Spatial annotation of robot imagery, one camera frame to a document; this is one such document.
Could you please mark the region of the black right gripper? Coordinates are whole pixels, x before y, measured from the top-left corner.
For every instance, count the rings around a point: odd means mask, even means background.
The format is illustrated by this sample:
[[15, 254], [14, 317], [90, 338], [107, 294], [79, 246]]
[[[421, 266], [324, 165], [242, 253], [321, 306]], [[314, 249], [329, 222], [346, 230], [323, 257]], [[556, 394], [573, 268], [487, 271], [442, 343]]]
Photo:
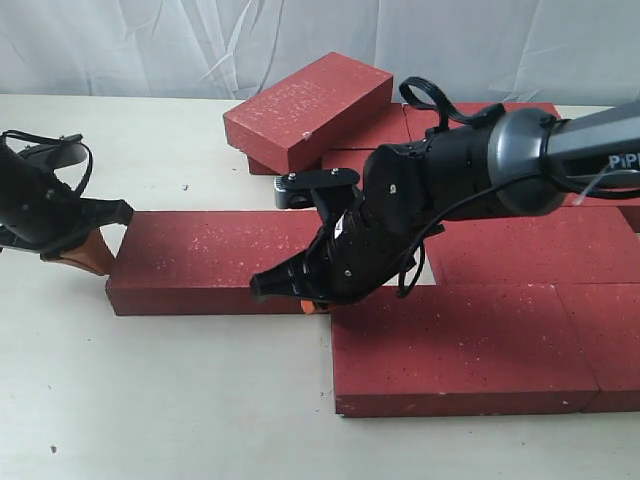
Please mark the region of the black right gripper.
[[307, 248], [254, 274], [249, 287], [260, 300], [294, 298], [304, 314], [323, 314], [324, 306], [356, 303], [412, 269], [421, 273], [425, 248], [412, 250], [416, 233], [391, 233], [359, 195], [322, 224]]

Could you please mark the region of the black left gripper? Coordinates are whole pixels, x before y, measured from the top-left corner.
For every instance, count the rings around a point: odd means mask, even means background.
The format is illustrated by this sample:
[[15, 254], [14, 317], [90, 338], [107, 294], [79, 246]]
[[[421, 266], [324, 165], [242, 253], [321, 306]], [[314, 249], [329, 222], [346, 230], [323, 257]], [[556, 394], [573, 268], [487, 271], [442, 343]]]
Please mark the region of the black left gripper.
[[1, 247], [106, 276], [115, 256], [99, 228], [128, 225], [134, 209], [122, 199], [83, 198], [55, 171], [1, 151]]

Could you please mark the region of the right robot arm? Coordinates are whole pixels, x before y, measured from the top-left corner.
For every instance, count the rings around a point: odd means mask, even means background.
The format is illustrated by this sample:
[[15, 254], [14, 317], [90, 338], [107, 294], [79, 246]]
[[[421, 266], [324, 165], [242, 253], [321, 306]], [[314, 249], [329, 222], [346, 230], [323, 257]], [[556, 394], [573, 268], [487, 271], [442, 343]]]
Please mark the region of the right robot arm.
[[310, 312], [357, 303], [390, 280], [413, 290], [426, 238], [448, 221], [546, 216], [570, 194], [639, 194], [639, 106], [575, 119], [538, 108], [445, 117], [417, 141], [383, 144], [361, 171], [330, 168], [274, 181], [283, 210], [314, 209], [311, 243], [252, 276], [258, 299], [292, 298]]

